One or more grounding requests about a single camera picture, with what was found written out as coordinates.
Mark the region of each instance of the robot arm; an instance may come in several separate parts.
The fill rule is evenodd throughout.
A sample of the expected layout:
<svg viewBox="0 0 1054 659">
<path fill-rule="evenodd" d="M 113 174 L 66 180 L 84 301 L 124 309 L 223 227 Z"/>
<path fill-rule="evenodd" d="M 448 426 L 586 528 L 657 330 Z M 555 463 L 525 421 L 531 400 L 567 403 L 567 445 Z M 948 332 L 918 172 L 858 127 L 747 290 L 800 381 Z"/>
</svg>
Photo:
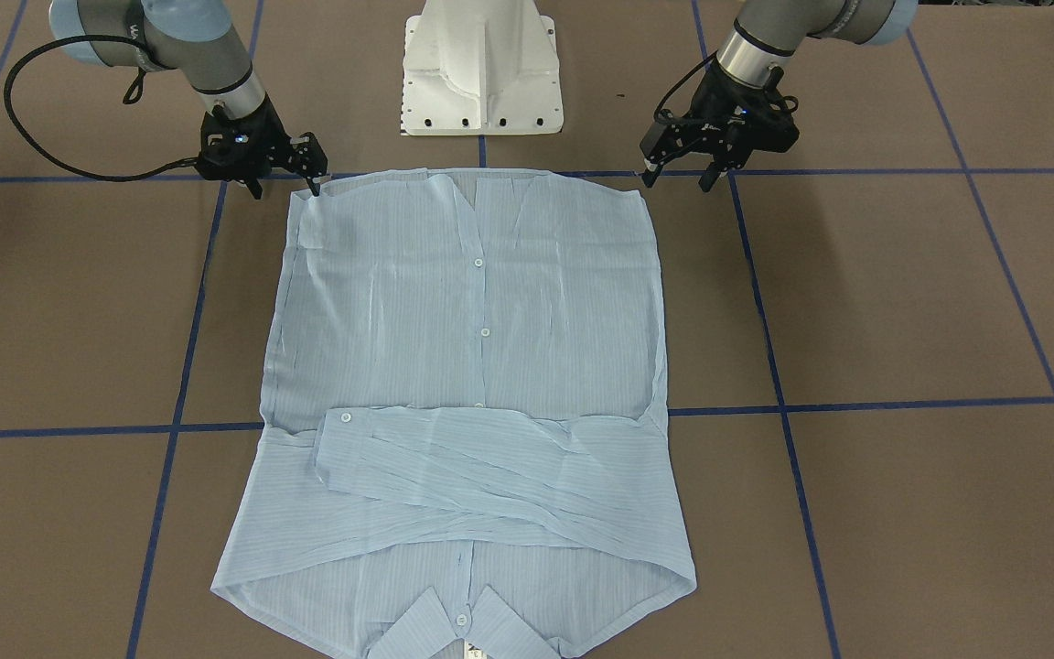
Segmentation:
<svg viewBox="0 0 1054 659">
<path fill-rule="evenodd" d="M 277 167 L 318 195 L 328 158 L 314 135 L 288 136 L 221 0 L 53 0 L 47 17 L 55 38 L 110 35 L 147 45 L 149 53 L 108 41 L 63 46 L 82 62 L 138 67 L 136 91 L 145 73 L 184 74 L 204 104 L 194 168 L 206 179 L 237 180 L 260 198 L 259 179 Z"/>
<path fill-rule="evenodd" d="M 653 114 L 641 141 L 644 183 L 652 187 L 666 163 L 698 153 L 714 157 L 699 180 L 710 191 L 724 171 L 745 167 L 754 151 L 785 153 L 800 136 L 792 120 L 798 101 L 778 85 L 803 38 L 887 43 L 905 33 L 916 9 L 917 0 L 747 0 L 723 46 L 699 64 L 706 72 L 689 112 L 678 117 L 664 105 L 698 67 Z"/>
</svg>

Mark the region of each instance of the shirt label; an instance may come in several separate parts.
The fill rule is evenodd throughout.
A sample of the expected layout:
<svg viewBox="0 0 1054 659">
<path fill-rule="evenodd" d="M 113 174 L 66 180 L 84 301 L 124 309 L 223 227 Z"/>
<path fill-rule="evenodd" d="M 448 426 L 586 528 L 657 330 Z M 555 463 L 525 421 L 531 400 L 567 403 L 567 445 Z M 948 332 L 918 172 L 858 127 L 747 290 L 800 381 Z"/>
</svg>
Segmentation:
<svg viewBox="0 0 1054 659">
<path fill-rule="evenodd" d="M 486 659 L 485 652 L 482 652 L 480 648 L 471 645 L 471 642 L 464 642 L 463 647 L 464 650 L 463 655 L 461 655 L 461 659 Z"/>
</svg>

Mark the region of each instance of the shirt sleeve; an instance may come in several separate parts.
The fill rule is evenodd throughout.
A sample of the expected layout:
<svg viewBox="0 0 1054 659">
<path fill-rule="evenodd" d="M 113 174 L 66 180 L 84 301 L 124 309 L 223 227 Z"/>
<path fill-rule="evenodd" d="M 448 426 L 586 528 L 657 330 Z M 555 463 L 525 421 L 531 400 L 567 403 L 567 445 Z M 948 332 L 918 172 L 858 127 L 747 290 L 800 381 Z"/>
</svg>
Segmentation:
<svg viewBox="0 0 1054 659">
<path fill-rule="evenodd" d="M 524 520 L 618 556 L 633 534 L 684 534 L 668 443 L 648 416 L 337 408 L 319 428 L 315 470 L 331 490 Z"/>
</svg>

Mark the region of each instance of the button-up shirt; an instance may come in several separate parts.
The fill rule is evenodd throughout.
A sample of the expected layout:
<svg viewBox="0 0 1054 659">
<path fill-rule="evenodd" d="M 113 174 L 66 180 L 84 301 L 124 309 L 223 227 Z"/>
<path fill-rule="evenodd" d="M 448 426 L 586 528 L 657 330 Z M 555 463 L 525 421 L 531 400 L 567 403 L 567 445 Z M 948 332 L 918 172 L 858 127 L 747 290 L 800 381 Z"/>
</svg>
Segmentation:
<svg viewBox="0 0 1054 659">
<path fill-rule="evenodd" d="M 260 413 L 213 592 L 337 659 L 581 656 L 695 588 L 637 192 L 296 192 Z"/>
</svg>

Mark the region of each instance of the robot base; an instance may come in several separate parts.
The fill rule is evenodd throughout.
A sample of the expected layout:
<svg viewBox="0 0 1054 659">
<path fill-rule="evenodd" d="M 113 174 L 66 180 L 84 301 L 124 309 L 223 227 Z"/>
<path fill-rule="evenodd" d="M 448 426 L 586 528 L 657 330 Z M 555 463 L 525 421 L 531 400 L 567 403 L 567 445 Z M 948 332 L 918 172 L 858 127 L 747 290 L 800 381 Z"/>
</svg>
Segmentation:
<svg viewBox="0 0 1054 659">
<path fill-rule="evenodd" d="M 534 0 L 427 0 L 406 22 L 401 130 L 540 135 L 564 127 L 555 22 Z"/>
</svg>

